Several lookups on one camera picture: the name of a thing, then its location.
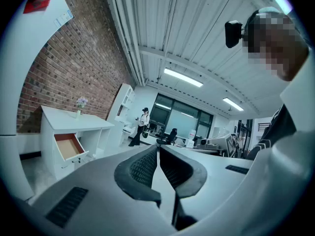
small flower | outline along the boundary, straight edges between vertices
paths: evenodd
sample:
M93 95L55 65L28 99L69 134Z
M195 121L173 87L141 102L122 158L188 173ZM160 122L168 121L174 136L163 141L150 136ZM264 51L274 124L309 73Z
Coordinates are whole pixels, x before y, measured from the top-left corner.
M78 108L84 108L85 105L87 104L88 100L84 97L80 97L77 99L77 105L78 105Z

flower vase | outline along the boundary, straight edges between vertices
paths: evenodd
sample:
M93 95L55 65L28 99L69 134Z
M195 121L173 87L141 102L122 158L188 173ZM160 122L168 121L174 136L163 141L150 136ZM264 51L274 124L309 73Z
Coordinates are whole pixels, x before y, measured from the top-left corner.
M79 110L79 109L78 109L78 110L77 110L77 115L76 115L76 117L75 117L75 118L76 118L76 119L79 119L80 114L81 114L81 110Z

red sign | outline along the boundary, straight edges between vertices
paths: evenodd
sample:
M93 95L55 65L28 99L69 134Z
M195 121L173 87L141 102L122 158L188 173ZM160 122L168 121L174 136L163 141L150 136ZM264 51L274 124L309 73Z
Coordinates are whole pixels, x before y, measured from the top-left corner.
M50 0L28 0L23 13L30 13L46 8L49 5L49 2Z

brick wall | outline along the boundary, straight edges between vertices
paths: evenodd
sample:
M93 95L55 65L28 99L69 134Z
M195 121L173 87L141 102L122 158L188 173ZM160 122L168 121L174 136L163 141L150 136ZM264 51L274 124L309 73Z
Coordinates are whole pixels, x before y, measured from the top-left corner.
M66 0L74 18L62 26L35 58L23 84L17 132L40 132L40 105L106 119L122 83L135 81L118 40L106 0Z

air vent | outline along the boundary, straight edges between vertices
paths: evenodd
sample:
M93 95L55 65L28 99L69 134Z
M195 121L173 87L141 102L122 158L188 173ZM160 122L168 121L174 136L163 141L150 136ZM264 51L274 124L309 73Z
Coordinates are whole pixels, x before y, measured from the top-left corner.
M235 172L238 172L238 173L241 173L241 174L244 174L244 175L246 175L248 170L249 170L249 169L246 169L246 168L233 166L233 165L227 166L226 169L230 170L230 171L235 171Z
M55 225L64 228L68 220L78 208L88 190L74 187L68 194L47 214L46 218Z

